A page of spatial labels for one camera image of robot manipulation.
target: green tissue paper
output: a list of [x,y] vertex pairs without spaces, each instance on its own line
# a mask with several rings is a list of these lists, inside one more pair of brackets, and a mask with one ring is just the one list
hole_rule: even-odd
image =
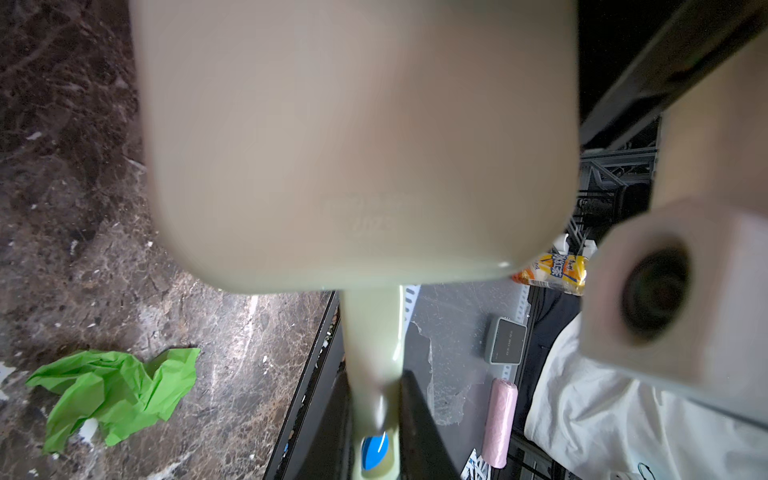
[[170,349],[144,365],[130,353],[88,350],[42,366],[27,380],[61,395],[45,426],[46,452],[63,452],[85,420],[98,420],[104,442],[167,421],[197,380],[200,349]]

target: pink tape roll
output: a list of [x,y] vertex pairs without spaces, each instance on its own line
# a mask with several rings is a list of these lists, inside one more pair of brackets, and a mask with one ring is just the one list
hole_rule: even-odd
[[502,379],[494,379],[491,386],[491,405],[485,420],[485,437],[482,441],[482,458],[493,468],[507,465],[509,436],[512,419],[518,402],[518,387]]

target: black wire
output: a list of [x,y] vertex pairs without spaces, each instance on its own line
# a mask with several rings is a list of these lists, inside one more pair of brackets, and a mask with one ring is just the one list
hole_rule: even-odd
[[643,473],[643,469],[640,467],[640,465],[644,466],[648,469],[648,473],[650,473],[650,476],[653,477],[653,480],[656,480],[656,475],[650,470],[650,467],[643,462],[640,462],[637,464],[637,471],[640,472],[640,475],[643,477],[643,480],[651,480],[650,478],[646,478],[645,474]]

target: dark marble surface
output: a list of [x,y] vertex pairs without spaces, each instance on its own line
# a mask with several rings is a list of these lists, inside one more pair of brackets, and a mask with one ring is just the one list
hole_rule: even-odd
[[[0,0],[0,479],[260,478],[327,293],[204,285],[147,211],[127,0]],[[57,396],[28,374],[76,349],[199,346],[168,423],[43,455]]]

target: yellow snack bag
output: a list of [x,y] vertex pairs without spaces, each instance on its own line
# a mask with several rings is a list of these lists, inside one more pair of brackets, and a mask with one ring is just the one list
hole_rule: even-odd
[[580,296],[584,293],[588,263],[589,259],[581,255],[547,253],[512,275],[512,279],[524,285],[543,286]]

